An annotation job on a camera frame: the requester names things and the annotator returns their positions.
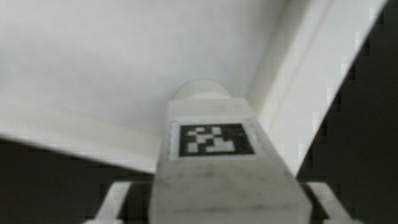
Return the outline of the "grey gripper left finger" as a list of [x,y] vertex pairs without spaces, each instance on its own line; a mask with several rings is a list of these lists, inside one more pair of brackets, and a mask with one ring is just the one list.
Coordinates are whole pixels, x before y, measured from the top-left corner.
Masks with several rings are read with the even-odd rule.
[[113,182],[106,190],[95,215],[81,224],[147,224],[149,196],[149,182]]

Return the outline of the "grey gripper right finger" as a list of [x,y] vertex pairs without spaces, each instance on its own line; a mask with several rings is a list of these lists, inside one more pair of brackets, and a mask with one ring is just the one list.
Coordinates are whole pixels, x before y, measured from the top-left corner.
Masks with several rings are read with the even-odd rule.
[[364,224],[351,217],[328,185],[323,182],[307,182],[303,186],[310,202],[317,205],[325,214],[317,224]]

